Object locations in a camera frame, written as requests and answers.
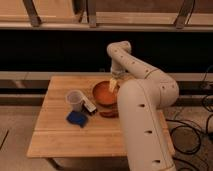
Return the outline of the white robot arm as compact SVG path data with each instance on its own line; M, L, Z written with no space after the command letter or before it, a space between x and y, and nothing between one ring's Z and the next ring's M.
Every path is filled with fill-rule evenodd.
M176 171L158 110L171 106L179 96L177 82L162 70L131 55L128 41L107 46L111 73L125 71L134 79L125 81L117 106L130 171Z

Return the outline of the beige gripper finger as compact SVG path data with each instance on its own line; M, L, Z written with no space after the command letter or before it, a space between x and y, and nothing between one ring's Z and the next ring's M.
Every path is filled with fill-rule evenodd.
M114 78L111 78L109 81L109 91L113 93L117 85L118 85L118 81Z

